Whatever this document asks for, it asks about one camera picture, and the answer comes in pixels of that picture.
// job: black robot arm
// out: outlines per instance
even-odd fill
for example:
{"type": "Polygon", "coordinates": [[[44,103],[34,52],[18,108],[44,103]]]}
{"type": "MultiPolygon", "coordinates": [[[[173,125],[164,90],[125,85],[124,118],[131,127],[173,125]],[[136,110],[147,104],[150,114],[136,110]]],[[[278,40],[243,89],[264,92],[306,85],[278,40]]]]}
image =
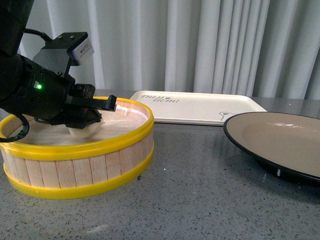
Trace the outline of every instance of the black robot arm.
{"type": "Polygon", "coordinates": [[[33,60],[17,53],[24,32],[39,33],[26,30],[33,2],[0,1],[0,108],[19,118],[26,114],[41,123],[77,129],[99,122],[97,109],[115,111],[117,98],[93,99],[95,87],[76,84],[69,75],[70,66],[81,65],[94,52],[86,32],[45,38],[33,60]]]}

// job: white curtain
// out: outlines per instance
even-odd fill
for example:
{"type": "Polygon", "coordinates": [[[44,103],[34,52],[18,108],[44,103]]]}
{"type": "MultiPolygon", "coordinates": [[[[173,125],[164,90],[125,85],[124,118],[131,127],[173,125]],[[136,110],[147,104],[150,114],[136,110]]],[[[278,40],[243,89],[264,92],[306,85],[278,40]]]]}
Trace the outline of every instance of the white curtain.
{"type": "MultiPolygon", "coordinates": [[[[319,0],[35,0],[28,28],[88,32],[97,89],[320,99],[319,0]]],[[[30,59],[43,41],[23,36],[30,59]]]]}

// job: speckled granite surface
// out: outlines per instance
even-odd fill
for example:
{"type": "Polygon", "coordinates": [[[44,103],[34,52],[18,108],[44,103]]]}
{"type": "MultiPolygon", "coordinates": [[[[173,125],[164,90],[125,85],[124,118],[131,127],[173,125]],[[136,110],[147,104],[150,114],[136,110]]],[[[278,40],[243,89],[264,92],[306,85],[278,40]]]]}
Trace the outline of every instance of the speckled granite surface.
{"type": "Polygon", "coordinates": [[[320,188],[266,173],[222,127],[155,124],[154,141],[140,180],[74,200],[14,190],[1,159],[0,239],[320,239],[320,188]]]}

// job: yellow rim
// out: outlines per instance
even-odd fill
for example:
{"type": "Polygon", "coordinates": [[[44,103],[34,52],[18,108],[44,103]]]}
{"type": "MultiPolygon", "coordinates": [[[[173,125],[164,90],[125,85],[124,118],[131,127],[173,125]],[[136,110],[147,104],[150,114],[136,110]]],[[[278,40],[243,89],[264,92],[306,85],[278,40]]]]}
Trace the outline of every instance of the yellow rim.
{"type": "Polygon", "coordinates": [[[3,169],[11,185],[15,189],[17,189],[18,191],[26,195],[36,197],[36,198],[54,199],[54,200],[79,199],[79,198],[90,197],[93,195],[108,192],[110,190],[113,190],[115,188],[118,188],[130,182],[131,180],[139,176],[149,166],[154,154],[154,147],[155,145],[153,143],[151,152],[148,155],[148,157],[142,163],[140,163],[137,167],[133,168],[129,172],[121,176],[117,176],[110,180],[106,180],[106,181],[102,181],[99,183],[86,185],[86,186],[69,187],[69,188],[44,188],[44,187],[30,186],[14,179],[7,172],[5,165],[3,165],[3,169]]]}
{"type": "MultiPolygon", "coordinates": [[[[108,97],[97,97],[99,99],[108,99],[108,97]]],[[[149,119],[145,124],[126,134],[113,137],[107,140],[95,141],[77,145],[63,146],[45,146],[31,145],[20,142],[0,143],[0,149],[12,156],[41,161],[59,161],[69,159],[83,159],[93,156],[108,154],[139,142],[146,137],[153,129],[154,116],[152,111],[146,105],[130,99],[118,98],[121,102],[133,103],[146,109],[149,113],[149,119]]],[[[15,116],[10,115],[0,122],[0,137],[5,138],[2,130],[15,116]]]]}

